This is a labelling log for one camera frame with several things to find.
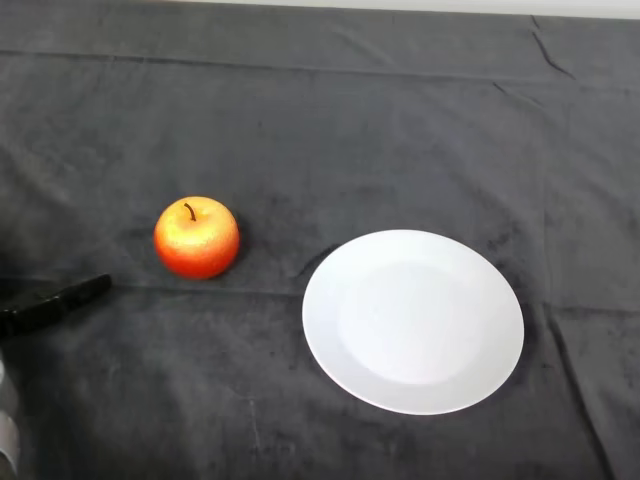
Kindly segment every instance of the gray tablecloth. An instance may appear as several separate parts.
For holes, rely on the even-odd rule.
[[[24,479],[640,477],[640,24],[0,1],[0,277],[115,291],[3,345]],[[177,198],[238,217],[169,274]],[[313,360],[322,252],[412,228],[506,276],[526,344],[457,413],[379,410]]]

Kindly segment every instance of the white plate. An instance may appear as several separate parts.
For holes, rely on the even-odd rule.
[[[302,305],[314,357],[380,408],[452,412],[493,393],[518,362],[522,312],[493,265],[449,238],[365,235],[329,255]]]

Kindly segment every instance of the black object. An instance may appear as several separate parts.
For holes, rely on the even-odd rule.
[[[62,289],[38,290],[0,310],[0,340],[26,335],[60,322],[111,288],[108,274]]]

